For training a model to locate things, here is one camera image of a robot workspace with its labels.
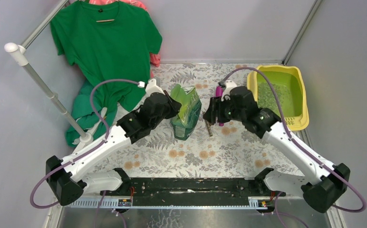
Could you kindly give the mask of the green cat litter bag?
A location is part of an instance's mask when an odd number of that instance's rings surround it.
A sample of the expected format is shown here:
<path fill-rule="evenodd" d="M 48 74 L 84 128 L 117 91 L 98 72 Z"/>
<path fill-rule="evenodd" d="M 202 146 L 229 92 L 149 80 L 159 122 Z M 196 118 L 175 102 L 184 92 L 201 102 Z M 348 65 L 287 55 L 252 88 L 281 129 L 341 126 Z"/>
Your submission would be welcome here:
<path fill-rule="evenodd" d="M 170 119 L 174 137 L 187 140 L 194 131 L 199 120 L 202 103 L 195 86 L 182 87 L 177 84 L 171 91 L 171 97 L 182 106 L 178 114 Z"/>

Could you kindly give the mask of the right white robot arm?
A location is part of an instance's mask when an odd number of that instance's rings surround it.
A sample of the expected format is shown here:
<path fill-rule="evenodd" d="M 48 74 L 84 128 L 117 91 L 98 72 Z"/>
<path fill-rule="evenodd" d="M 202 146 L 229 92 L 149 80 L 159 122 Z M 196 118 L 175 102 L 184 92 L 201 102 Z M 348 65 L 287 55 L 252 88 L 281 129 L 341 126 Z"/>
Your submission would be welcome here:
<path fill-rule="evenodd" d="M 268 142 L 283 153 L 303 176 L 265 170 L 254 183 L 255 191 L 262 196 L 271 191 L 282 191 L 303 197 L 315 211 L 325 213 L 347 190 L 342 182 L 349 180 L 350 169 L 321 157 L 294 134 L 287 134 L 281 118 L 269 108 L 259 108 L 253 94 L 244 86 L 210 98 L 203 114 L 210 124 L 238 121 L 249 132 Z"/>

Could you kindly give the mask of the magenta plastic scoop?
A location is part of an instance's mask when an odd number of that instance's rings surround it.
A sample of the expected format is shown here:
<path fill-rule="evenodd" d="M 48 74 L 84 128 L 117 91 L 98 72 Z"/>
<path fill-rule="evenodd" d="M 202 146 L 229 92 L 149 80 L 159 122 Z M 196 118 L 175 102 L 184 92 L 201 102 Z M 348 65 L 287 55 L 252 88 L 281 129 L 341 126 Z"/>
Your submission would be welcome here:
<path fill-rule="evenodd" d="M 221 97 L 223 93 L 222 87 L 221 86 L 217 86 L 216 90 L 215 90 L 215 96 L 216 97 Z M 219 118 L 221 117 L 221 109 L 218 106 L 217 108 L 217 114 L 216 114 L 216 119 L 217 119 L 217 123 L 219 124 L 219 126 L 224 126 L 224 123 L 222 123 Z"/>

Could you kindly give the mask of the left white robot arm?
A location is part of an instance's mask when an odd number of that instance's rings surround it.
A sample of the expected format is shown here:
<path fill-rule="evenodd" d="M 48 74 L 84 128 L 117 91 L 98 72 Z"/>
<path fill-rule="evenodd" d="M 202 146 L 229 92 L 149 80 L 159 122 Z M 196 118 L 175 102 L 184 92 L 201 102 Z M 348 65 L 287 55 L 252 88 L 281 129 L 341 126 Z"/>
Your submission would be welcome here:
<path fill-rule="evenodd" d="M 90 173 L 90 169 L 110 153 L 130 146 L 148 136 L 162 120 L 176 116 L 181 103 L 166 91 L 149 95 L 137 109 L 129 112 L 104 134 L 79 152 L 60 159 L 46 161 L 46 182 L 61 206 L 69 205 L 83 194 L 114 191 L 124 195 L 129 183 L 117 171 Z"/>

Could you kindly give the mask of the yellow green litter box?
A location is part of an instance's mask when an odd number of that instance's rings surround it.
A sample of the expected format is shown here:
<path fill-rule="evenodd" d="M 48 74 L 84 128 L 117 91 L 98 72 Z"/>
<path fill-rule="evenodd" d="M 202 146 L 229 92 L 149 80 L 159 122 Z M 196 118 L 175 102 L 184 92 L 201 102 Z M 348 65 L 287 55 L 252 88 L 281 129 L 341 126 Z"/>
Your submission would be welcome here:
<path fill-rule="evenodd" d="M 309 124 L 309 112 L 305 85 L 301 71 L 296 66 L 260 65 L 261 71 L 270 81 L 280 102 L 286 124 L 291 131 L 301 131 Z M 271 88 L 264 77 L 251 71 L 247 77 L 247 88 L 253 93 L 260 108 L 269 108 L 280 115 Z"/>

